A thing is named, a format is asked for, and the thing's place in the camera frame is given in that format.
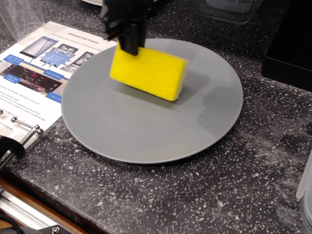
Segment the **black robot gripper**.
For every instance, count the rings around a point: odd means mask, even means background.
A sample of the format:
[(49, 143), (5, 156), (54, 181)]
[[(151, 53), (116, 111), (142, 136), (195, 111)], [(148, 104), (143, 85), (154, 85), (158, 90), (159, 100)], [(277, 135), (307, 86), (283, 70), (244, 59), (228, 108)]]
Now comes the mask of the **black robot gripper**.
[(153, 0), (104, 0), (100, 17), (106, 39), (118, 37), (121, 49), (137, 56), (138, 47), (144, 47), (147, 21), (153, 10)]

